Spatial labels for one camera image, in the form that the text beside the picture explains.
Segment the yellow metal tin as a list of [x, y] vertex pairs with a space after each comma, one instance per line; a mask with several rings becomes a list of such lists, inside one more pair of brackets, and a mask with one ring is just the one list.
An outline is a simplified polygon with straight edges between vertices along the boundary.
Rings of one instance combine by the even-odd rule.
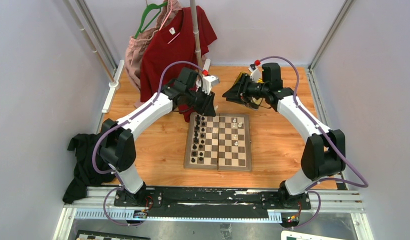
[[262, 102], [260, 98], [255, 98], [250, 94], [250, 91], [255, 89], [256, 83], [252, 82], [250, 75], [243, 71], [239, 73], [235, 83], [238, 84], [237, 95], [240, 102], [247, 108], [256, 111]]

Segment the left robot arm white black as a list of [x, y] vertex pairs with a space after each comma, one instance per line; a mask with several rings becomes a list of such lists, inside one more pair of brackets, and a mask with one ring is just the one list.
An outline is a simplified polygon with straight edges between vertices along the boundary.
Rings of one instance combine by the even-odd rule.
[[146, 200], [146, 184], [135, 167], [135, 140], [161, 117], [169, 114], [180, 105], [206, 117], [216, 115], [215, 94], [212, 87], [219, 83], [215, 75], [200, 74], [184, 67], [179, 76], [162, 86], [147, 102], [132, 113], [117, 121], [107, 119], [96, 143], [92, 164], [98, 170], [96, 158], [109, 165], [110, 173], [120, 181], [120, 190], [127, 193], [127, 200], [139, 207]]

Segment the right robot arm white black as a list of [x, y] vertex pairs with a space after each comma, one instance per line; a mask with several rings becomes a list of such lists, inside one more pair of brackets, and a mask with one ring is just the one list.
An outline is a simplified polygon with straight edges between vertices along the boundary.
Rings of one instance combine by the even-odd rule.
[[262, 80], [242, 72], [232, 87], [223, 93], [228, 102], [257, 109], [253, 99], [263, 99], [274, 111], [285, 117], [305, 142], [301, 168], [291, 178], [283, 181], [278, 190], [278, 202], [290, 209], [305, 196], [308, 187], [318, 180], [342, 172], [346, 163], [346, 138], [341, 130], [332, 130], [315, 118], [299, 101], [294, 90], [283, 86], [281, 67], [276, 62], [265, 63], [260, 70]]

